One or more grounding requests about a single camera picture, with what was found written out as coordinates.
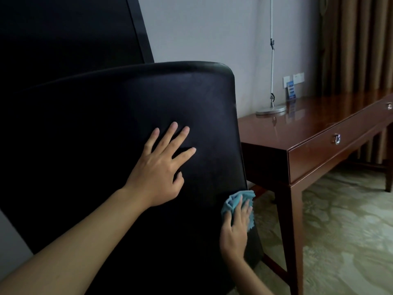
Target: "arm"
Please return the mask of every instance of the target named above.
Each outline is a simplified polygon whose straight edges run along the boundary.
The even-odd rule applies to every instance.
[[[0,283],[0,294],[84,294],[106,258],[138,216],[151,206],[174,199],[183,186],[179,167],[195,153],[191,148],[172,156],[189,128],[171,141],[173,123],[157,145],[156,128],[123,188],[111,195],[84,220],[42,249]]]
[[[232,215],[225,214],[221,228],[220,249],[224,262],[234,280],[237,290],[243,295],[273,295],[273,293],[259,280],[251,267],[244,260],[244,250],[247,244],[247,227],[250,221],[252,207],[248,201],[242,206],[242,199],[235,208],[233,225]]]

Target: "microfiber cloth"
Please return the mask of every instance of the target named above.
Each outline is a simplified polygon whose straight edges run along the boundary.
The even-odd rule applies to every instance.
[[[221,216],[223,217],[224,214],[227,211],[230,211],[232,213],[232,223],[233,223],[233,213],[235,212],[236,206],[239,204],[240,201],[240,196],[243,195],[243,204],[247,201],[249,201],[249,206],[252,207],[252,199],[255,197],[255,193],[252,190],[243,190],[241,192],[234,193],[233,195],[230,195],[229,198],[225,201],[222,209],[221,209]],[[248,228],[247,232],[253,228],[254,226],[254,212],[251,211],[250,214],[250,222],[248,223]]]

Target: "curtain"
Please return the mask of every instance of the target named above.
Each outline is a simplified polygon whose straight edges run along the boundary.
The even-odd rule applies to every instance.
[[[322,95],[393,87],[393,0],[320,0]],[[356,153],[382,163],[386,129]]]

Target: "forearm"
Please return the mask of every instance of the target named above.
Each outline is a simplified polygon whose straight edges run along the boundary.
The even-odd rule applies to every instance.
[[[241,295],[273,295],[242,258],[227,260],[229,272]]]
[[[106,258],[143,212],[121,190],[0,283],[1,294],[84,294]]]

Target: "carpet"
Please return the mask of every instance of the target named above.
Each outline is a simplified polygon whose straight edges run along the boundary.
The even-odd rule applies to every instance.
[[[305,295],[393,295],[393,193],[384,188],[383,173],[339,166],[303,192]],[[273,198],[255,200],[255,223],[265,253],[286,269]],[[290,294],[265,264],[254,270],[275,295]]]

